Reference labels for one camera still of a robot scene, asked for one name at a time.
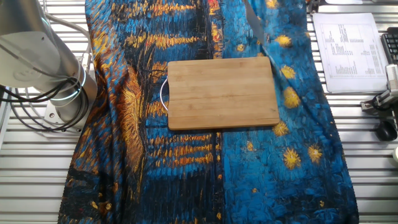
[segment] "paper sheet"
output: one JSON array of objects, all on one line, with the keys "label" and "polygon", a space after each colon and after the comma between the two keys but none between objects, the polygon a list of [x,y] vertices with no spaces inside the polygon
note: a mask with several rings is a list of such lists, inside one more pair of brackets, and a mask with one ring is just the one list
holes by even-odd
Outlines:
[{"label": "paper sheet", "polygon": [[314,14],[313,21],[329,92],[386,90],[387,58],[371,13]]},{"label": "paper sheet", "polygon": [[362,4],[362,0],[326,0],[328,4]]}]

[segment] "bamboo cutting board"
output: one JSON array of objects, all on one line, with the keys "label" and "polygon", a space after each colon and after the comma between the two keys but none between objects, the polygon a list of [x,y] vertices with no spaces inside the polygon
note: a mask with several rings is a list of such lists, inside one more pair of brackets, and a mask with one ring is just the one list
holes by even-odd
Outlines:
[{"label": "bamboo cutting board", "polygon": [[267,57],[169,62],[168,76],[171,130],[279,122]]}]

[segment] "table surface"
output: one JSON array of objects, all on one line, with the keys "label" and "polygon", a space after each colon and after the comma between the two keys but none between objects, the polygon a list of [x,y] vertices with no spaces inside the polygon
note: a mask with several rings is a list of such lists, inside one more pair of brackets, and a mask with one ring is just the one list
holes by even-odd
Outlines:
[{"label": "table surface", "polygon": [[[371,12],[381,34],[388,27],[398,26],[398,5],[363,2],[362,5],[321,6],[319,12]],[[82,0],[48,0],[47,10],[87,29],[84,5]],[[307,21],[315,65],[326,90],[312,18],[308,16]],[[52,22],[52,28],[76,56],[82,55],[87,46],[82,34],[56,22]],[[392,158],[398,140],[377,140],[372,130],[379,119],[363,113],[359,105],[360,101],[370,100],[372,95],[326,93],[326,97],[345,150],[361,223],[398,224],[398,164]],[[45,103],[36,108],[44,114]],[[17,110],[24,115],[21,108]],[[0,147],[0,224],[56,223],[67,170],[78,138],[47,138],[25,127],[12,112],[3,128],[6,132],[2,132],[4,142]]]}]

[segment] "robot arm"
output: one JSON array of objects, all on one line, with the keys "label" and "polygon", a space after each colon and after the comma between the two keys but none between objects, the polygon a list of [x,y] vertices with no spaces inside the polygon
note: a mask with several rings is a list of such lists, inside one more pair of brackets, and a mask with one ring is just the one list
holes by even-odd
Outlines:
[{"label": "robot arm", "polygon": [[[91,106],[96,97],[96,83],[87,75],[88,65],[84,68],[55,34],[37,0],[0,1],[0,58],[0,84],[4,86],[32,86],[46,93],[74,77],[79,85],[64,85],[50,99],[65,122],[75,119],[80,108]],[[83,58],[91,60],[87,53]],[[84,91],[76,88],[80,85]],[[77,97],[79,94],[85,94],[88,100]],[[77,126],[83,126],[84,116],[79,115],[81,121]]]}]

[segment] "van gogh print cloth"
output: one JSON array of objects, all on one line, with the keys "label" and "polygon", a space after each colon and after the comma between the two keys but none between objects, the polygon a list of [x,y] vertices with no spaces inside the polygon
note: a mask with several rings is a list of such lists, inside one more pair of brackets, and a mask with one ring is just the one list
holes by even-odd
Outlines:
[{"label": "van gogh print cloth", "polygon": [[[98,97],[59,223],[358,223],[304,0],[250,0],[280,73],[271,128],[170,131],[167,62],[263,57],[241,0],[86,0]],[[167,88],[164,91],[168,99]]]}]

